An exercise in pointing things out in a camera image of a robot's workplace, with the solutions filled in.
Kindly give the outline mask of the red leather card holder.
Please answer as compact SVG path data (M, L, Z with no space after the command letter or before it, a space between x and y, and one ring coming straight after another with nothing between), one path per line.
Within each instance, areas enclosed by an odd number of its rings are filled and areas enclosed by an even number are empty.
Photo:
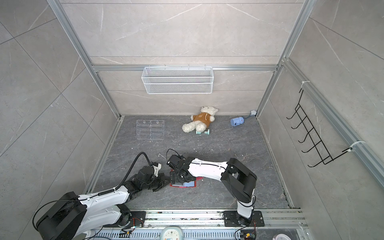
M193 180L191 181L187 181L184 176L182 175L178 175L177 172L175 172L174 170L171 170L170 171L170 186L171 187L175 187L175 188L194 188L196 187L196 182L199 181L199 180L202 180L203 177L197 177L197 178L194 178Z

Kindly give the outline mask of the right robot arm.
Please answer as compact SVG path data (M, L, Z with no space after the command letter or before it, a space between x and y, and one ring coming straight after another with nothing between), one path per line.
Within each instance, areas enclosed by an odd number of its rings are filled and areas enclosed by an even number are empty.
M219 163L172 155L167 165L172 169L172 184L189 183L200 177L222 182L237 200L235 225L247 226L252 222L257 176L239 160L231 158Z

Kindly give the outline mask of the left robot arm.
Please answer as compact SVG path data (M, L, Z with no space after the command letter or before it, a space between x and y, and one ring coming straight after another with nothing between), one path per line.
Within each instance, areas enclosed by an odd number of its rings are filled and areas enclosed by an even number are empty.
M160 163L148 162L137 174L125 175L111 189L87 195L68 192L53 201L53 206L38 221L32 220L33 227L44 240L71 240L97 227L127 226L131 215L127 202L143 190L156 192L167 184L161 168Z

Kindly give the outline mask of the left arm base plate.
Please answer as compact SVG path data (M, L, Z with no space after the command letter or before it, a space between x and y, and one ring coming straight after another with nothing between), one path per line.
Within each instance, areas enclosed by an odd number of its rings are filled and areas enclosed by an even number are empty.
M133 211L122 213L117 224L119 227L131 228L144 225L146 219L146 211Z

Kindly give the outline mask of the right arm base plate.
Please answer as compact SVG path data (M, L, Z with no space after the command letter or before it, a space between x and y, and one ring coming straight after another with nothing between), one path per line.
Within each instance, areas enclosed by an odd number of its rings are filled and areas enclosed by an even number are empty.
M223 219L226 227L264 227L265 222L261 211L253 211L249 218L241 216L237 211L224 211Z

